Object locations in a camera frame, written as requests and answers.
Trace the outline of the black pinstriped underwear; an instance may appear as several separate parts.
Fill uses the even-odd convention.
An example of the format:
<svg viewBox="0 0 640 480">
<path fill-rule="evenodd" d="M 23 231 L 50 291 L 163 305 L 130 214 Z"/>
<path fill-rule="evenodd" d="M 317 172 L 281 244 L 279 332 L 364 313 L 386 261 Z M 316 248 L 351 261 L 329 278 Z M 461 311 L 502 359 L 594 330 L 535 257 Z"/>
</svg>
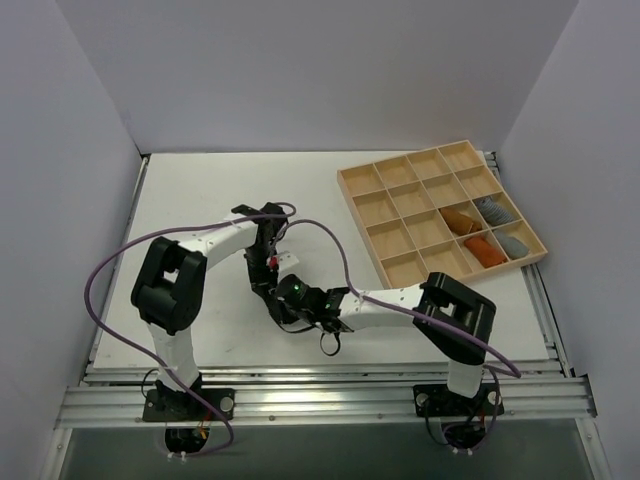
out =
<svg viewBox="0 0 640 480">
<path fill-rule="evenodd" d="M 282 302 L 275 301 L 270 315 L 278 328 L 287 334 L 303 334 L 315 329 L 307 321 L 294 315 Z"/>
</svg>

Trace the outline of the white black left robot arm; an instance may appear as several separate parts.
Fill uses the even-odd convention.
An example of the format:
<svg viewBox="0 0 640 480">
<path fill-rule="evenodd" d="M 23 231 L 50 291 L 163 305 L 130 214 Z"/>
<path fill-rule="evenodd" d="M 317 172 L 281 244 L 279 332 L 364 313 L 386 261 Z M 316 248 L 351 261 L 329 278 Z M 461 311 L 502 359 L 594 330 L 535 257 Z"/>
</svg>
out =
<svg viewBox="0 0 640 480">
<path fill-rule="evenodd" d="M 219 227 L 180 241 L 162 235 L 149 245 L 131 303 L 147 323 L 155 354 L 164 362 L 159 382 L 169 389 L 165 405 L 177 418 L 194 417 L 202 405 L 191 325 L 201 309 L 211 268 L 242 251 L 251 291 L 263 300 L 272 320 L 278 325 L 295 322 L 274 295 L 279 268 L 271 246 L 287 223 L 278 203 L 268 202 L 260 209 L 241 204 Z"/>
</svg>

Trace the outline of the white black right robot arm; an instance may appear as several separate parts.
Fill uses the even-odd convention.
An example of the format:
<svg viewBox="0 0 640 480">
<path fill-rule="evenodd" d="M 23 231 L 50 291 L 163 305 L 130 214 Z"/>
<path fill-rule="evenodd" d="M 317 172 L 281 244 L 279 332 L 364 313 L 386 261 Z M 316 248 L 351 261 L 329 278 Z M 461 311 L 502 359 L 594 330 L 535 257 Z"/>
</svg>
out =
<svg viewBox="0 0 640 480">
<path fill-rule="evenodd" d="M 496 305 L 444 273 L 409 287 L 356 294 L 347 287 L 324 291 L 290 274 L 275 289 L 294 317 L 339 337 L 372 328 L 415 327 L 449 361 L 444 400 L 455 412 L 480 400 L 486 350 Z"/>
</svg>

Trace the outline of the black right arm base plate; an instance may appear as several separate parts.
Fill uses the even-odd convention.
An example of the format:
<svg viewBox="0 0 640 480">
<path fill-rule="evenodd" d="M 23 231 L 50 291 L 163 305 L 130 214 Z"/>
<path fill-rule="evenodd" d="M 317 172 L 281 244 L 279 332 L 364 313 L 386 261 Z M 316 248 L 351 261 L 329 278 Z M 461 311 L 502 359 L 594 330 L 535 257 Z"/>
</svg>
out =
<svg viewBox="0 0 640 480">
<path fill-rule="evenodd" d="M 472 398 L 451 392 L 445 384 L 417 384 L 412 388 L 416 415 L 419 417 L 468 417 L 505 412 L 496 385 L 483 382 Z"/>
</svg>

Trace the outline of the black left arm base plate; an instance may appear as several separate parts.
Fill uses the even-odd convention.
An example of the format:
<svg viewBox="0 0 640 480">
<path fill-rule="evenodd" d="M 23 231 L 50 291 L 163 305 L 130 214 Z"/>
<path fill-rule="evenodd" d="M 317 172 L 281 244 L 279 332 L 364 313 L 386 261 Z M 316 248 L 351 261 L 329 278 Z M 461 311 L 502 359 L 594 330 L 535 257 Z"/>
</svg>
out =
<svg viewBox="0 0 640 480">
<path fill-rule="evenodd" d="M 236 391 L 230 388 L 205 388 L 196 393 L 215 407 L 216 415 L 199 400 L 185 392 L 156 387 L 146 394 L 143 422 L 175 423 L 231 420 L 234 416 Z"/>
</svg>

